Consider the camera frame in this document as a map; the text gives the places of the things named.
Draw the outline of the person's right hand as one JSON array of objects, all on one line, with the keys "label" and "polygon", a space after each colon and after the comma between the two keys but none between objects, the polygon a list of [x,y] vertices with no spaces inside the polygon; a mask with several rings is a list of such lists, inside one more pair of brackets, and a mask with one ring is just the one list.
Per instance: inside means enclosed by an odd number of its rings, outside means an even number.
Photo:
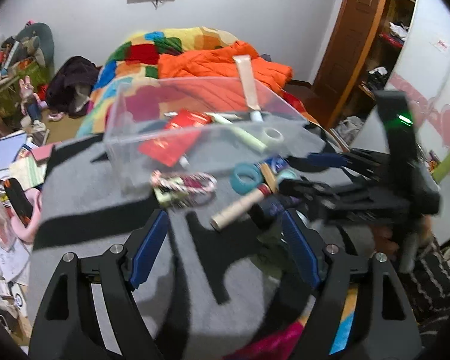
[{"label": "person's right hand", "polygon": [[[392,241],[393,231],[386,226],[372,225],[370,230],[375,243],[375,251],[394,256],[400,246]],[[426,247],[433,239],[432,217],[427,215],[421,219],[421,230],[418,232],[418,247]]]}]

